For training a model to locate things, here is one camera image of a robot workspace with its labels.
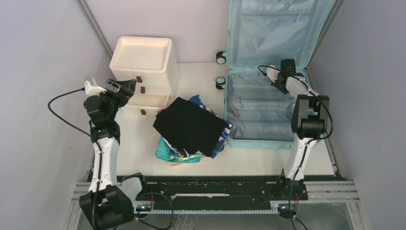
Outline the white drawer box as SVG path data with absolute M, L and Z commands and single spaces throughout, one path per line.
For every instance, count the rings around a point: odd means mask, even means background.
M 125 113 L 156 116 L 177 97 L 180 72 L 169 38 L 120 37 L 110 69 L 118 81 L 137 81 Z

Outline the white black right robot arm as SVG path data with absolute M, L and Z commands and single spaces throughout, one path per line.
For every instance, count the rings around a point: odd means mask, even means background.
M 310 151 L 327 131 L 329 97 L 316 93 L 307 84 L 304 75 L 296 71 L 294 59 L 281 60 L 272 86 L 295 99 L 291 118 L 293 147 L 276 187 L 280 198 L 290 199 L 297 190 L 304 190 L 304 172 Z

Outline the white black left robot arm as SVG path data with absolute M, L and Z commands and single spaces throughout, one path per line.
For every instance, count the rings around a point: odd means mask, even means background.
M 83 106 L 90 117 L 90 138 L 94 147 L 93 176 L 88 193 L 79 206 L 95 230 L 108 230 L 128 223 L 135 216 L 135 199 L 148 197 L 150 188 L 141 173 L 117 180 L 120 126 L 115 117 L 135 93 L 135 79 L 108 79 L 111 89 L 98 86 L 94 78 L 84 83 L 87 99 Z

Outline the light blue ribbed suitcase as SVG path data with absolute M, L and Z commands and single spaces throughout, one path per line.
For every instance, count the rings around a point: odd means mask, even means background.
M 271 85 L 267 66 L 293 59 L 303 73 L 327 19 L 329 0 L 230 1 L 225 118 L 233 148 L 288 149 L 294 98 Z

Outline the teal polo shirt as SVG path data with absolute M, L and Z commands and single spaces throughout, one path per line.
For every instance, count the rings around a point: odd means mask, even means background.
M 158 159 L 170 162 L 170 163 L 198 163 L 202 158 L 202 153 L 197 151 L 194 154 L 189 153 L 186 150 L 177 150 L 171 144 L 169 144 L 163 137 L 160 137 L 158 141 L 158 147 L 155 152 L 155 156 Z

